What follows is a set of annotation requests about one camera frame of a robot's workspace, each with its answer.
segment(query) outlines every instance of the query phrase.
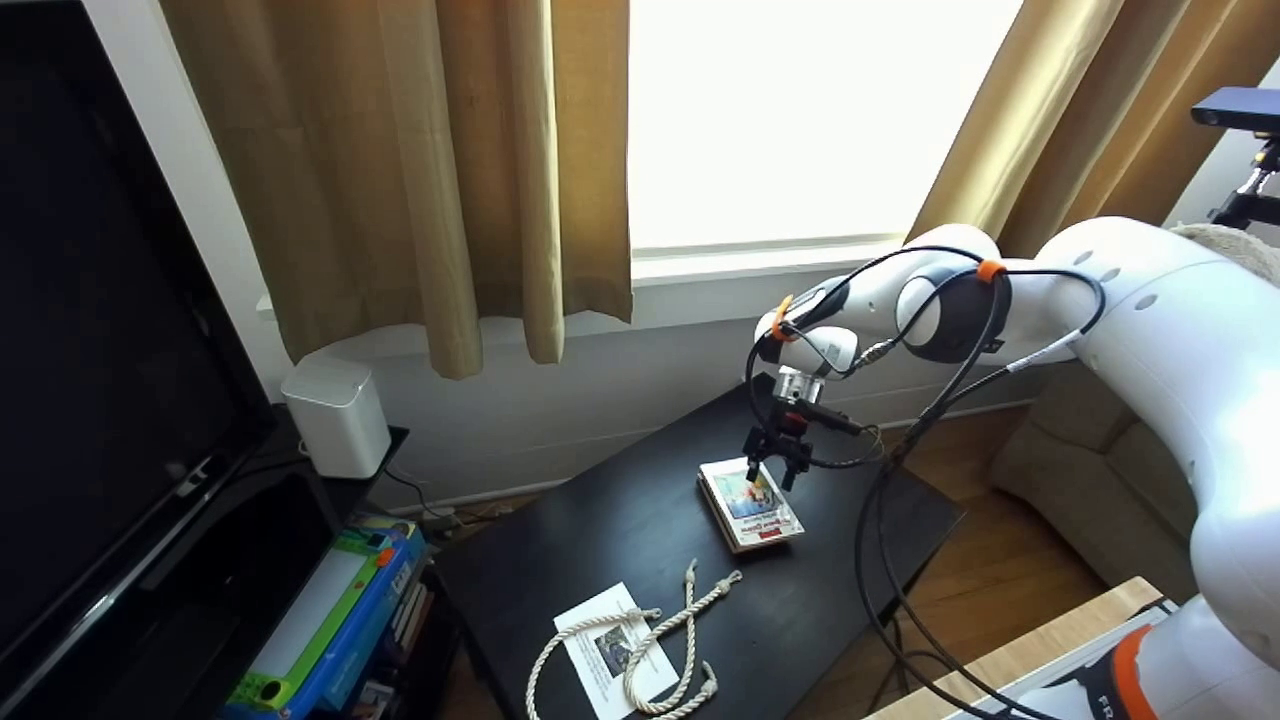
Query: floor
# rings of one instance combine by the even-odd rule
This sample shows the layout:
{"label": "floor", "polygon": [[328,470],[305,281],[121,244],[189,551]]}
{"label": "floor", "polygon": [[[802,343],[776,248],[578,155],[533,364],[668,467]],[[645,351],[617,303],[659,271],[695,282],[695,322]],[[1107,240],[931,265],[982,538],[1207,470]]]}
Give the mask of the floor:
{"label": "floor", "polygon": [[[946,418],[909,459],[922,481],[963,508],[952,538],[913,589],[918,616],[960,659],[983,657],[1100,590],[1039,516],[983,483],[983,467],[1016,418],[1022,409]],[[930,647],[909,620],[904,643]],[[865,716],[878,700],[888,704],[904,692],[888,650],[867,634],[810,692],[795,720]],[[452,666],[439,716],[499,716],[465,657]]]}

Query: beige curtain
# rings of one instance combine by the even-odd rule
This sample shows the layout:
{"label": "beige curtain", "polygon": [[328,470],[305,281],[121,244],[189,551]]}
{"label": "beige curtain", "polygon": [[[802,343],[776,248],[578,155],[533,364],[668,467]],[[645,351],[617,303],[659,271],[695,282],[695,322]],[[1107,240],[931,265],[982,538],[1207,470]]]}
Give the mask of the beige curtain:
{"label": "beige curtain", "polygon": [[1159,222],[1220,138],[1194,102],[1276,55],[1276,0],[1023,0],[913,236],[963,218],[1028,255],[1084,215]]}
{"label": "beige curtain", "polygon": [[482,372],[482,315],[561,359],[631,311],[623,0],[159,0],[291,354],[425,322]]}

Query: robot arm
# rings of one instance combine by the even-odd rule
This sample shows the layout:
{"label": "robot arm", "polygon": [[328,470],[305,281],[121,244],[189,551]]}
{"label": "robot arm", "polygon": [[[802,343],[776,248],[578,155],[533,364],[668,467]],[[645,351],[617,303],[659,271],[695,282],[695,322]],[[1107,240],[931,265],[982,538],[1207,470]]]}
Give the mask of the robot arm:
{"label": "robot arm", "polygon": [[[1280,706],[1280,291],[1137,218],[1084,218],[1035,258],[999,258],[976,226],[802,291],[758,322],[758,354],[802,376],[847,376],[882,351],[956,364],[989,331],[983,364],[1084,359],[1179,459],[1200,516],[1200,594],[1137,650],[1156,716],[1267,716]],[[1055,689],[1028,704],[1055,716]]]}

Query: white device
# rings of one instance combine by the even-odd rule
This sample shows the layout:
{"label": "white device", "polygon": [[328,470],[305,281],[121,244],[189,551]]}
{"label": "white device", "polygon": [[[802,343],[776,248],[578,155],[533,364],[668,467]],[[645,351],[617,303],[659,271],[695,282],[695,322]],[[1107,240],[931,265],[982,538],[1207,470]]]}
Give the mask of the white device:
{"label": "white device", "polygon": [[[983,303],[974,303],[983,297],[976,289],[1004,291],[998,343],[983,349],[998,372],[1084,359],[1171,447],[1196,492],[1200,594],[1132,639],[1137,695],[1119,716],[1276,716],[1280,289],[1185,236],[1119,215],[1066,226],[1035,258],[999,258],[983,231],[946,226],[768,311],[752,351],[817,376],[814,383],[902,343],[949,359],[946,339],[974,343],[976,326],[989,331]],[[1035,689],[1014,716],[1080,716],[1080,692]]]}
{"label": "white device", "polygon": [[309,354],[286,376],[291,425],[325,481],[373,481],[391,447],[369,364]]}

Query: white power adapter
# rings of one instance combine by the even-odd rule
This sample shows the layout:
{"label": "white power adapter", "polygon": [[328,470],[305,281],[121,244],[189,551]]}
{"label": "white power adapter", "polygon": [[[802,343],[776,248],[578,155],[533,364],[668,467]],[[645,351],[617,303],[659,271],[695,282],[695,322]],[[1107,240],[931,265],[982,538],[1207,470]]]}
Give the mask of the white power adapter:
{"label": "white power adapter", "polygon": [[391,447],[369,364],[305,354],[286,376],[291,425],[325,481],[373,481]]}

